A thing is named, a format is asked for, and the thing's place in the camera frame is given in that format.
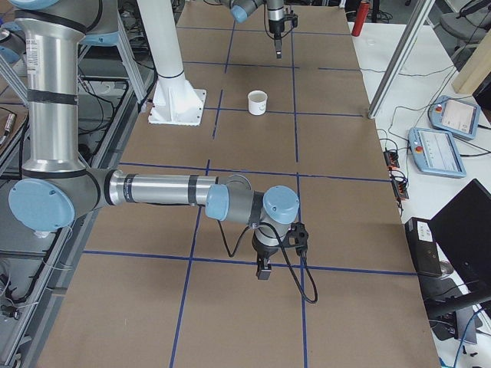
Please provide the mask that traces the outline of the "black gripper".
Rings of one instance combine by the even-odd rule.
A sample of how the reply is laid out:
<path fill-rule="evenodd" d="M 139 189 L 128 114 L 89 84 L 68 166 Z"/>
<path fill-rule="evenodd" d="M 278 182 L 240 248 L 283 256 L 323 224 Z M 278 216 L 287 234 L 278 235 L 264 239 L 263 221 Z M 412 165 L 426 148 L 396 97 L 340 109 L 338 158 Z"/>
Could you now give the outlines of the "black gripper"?
<path fill-rule="evenodd" d="M 275 45 L 275 55 L 277 59 L 282 58 L 282 33 L 285 31 L 285 18 L 279 20 L 268 19 L 269 34 L 272 36 Z"/>
<path fill-rule="evenodd" d="M 272 272 L 270 258 L 279 250 L 278 245 L 268 246 L 260 241 L 253 240 L 252 247 L 256 252 L 256 277 L 260 281 L 267 281 Z"/>

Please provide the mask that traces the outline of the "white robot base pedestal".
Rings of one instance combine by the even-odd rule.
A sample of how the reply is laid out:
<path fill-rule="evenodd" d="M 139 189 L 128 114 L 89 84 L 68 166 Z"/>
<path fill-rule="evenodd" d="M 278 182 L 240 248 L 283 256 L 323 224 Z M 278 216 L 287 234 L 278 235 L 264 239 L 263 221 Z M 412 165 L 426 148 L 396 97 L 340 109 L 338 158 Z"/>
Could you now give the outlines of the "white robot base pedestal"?
<path fill-rule="evenodd" d="M 186 79 L 171 2 L 140 0 L 137 4 L 157 72 L 149 122 L 196 127 L 206 91 L 193 88 Z"/>

